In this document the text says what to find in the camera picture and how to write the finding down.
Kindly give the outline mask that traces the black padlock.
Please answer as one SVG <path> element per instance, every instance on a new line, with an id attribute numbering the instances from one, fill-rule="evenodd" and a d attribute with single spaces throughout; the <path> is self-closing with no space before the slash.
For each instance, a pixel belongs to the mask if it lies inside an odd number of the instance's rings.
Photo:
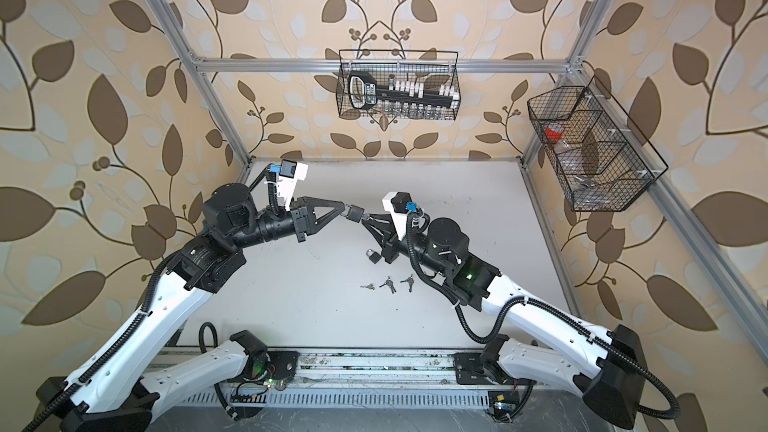
<path id="1" fill-rule="evenodd" d="M 373 249 L 368 249 L 366 251 L 366 256 L 369 259 L 369 261 L 372 262 L 373 264 L 377 264 L 382 260 L 382 255 Z"/>
<path id="2" fill-rule="evenodd" d="M 354 204 L 350 204 L 346 210 L 346 219 L 354 223 L 360 223 L 365 215 L 365 210 Z"/>

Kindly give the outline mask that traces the black padlock key bunch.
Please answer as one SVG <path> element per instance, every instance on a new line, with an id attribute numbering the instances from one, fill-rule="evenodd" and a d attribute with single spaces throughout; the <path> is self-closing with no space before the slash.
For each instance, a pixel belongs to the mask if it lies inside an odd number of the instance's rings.
<path id="1" fill-rule="evenodd" d="M 387 278 L 385 282 L 382 285 L 380 285 L 380 288 L 388 288 L 392 294 L 395 294 L 397 292 L 394 282 L 391 278 Z"/>

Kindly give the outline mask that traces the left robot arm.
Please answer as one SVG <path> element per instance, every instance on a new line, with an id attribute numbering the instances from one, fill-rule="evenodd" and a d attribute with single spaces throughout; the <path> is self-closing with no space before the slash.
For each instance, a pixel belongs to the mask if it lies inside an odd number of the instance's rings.
<path id="1" fill-rule="evenodd" d="M 269 204 L 258 210 L 249 186 L 216 189 L 202 208 L 203 230 L 155 268 L 130 318 L 81 367 L 38 388 L 42 409 L 26 430 L 57 416 L 62 431 L 144 431 L 195 392 L 252 369 L 266 347 L 241 331 L 163 372 L 146 371 L 175 332 L 245 264 L 246 248 L 285 237 L 304 241 L 347 208 L 314 197 L 281 207 L 277 197 L 275 184 L 269 184 Z"/>

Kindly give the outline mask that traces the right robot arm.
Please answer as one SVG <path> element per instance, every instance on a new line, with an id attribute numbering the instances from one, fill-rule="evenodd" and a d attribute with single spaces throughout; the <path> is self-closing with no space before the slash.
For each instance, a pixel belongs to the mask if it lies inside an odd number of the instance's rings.
<path id="1" fill-rule="evenodd" d="M 647 368 L 638 334 L 575 317 L 534 296 L 469 250 L 452 219 L 422 211 L 364 215 L 362 225 L 391 263 L 449 300 L 470 339 L 483 345 L 485 374 L 498 384 L 527 379 L 579 396 L 608 423 L 630 430 L 638 414 L 675 420 L 674 393 Z"/>

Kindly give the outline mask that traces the black tool rack with sockets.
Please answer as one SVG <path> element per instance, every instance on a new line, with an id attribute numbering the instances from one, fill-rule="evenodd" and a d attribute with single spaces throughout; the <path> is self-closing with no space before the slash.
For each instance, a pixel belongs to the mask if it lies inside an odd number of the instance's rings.
<path id="1" fill-rule="evenodd" d="M 461 94 L 453 86 L 440 84 L 428 89 L 426 82 L 386 77 L 382 85 L 369 72 L 353 71 L 346 81 L 346 92 L 353 108 L 370 110 L 457 110 Z"/>

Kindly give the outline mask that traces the red cap in basket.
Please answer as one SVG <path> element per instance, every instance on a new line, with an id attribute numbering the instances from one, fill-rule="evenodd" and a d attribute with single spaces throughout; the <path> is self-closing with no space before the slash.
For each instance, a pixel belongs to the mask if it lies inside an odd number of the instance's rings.
<path id="1" fill-rule="evenodd" d="M 557 122 L 550 122 L 544 128 L 544 136 L 549 143 L 557 143 L 565 134 L 565 127 Z"/>

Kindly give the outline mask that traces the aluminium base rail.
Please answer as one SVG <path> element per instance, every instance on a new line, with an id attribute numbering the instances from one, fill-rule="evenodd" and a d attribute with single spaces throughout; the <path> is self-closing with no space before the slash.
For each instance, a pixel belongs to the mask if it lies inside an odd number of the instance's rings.
<path id="1" fill-rule="evenodd" d="M 516 403 L 529 383 L 484 378 L 476 349 L 299 348 L 270 350 L 272 370 L 259 383 L 229 379 L 185 395 L 184 407 L 342 408 L 487 411 Z"/>

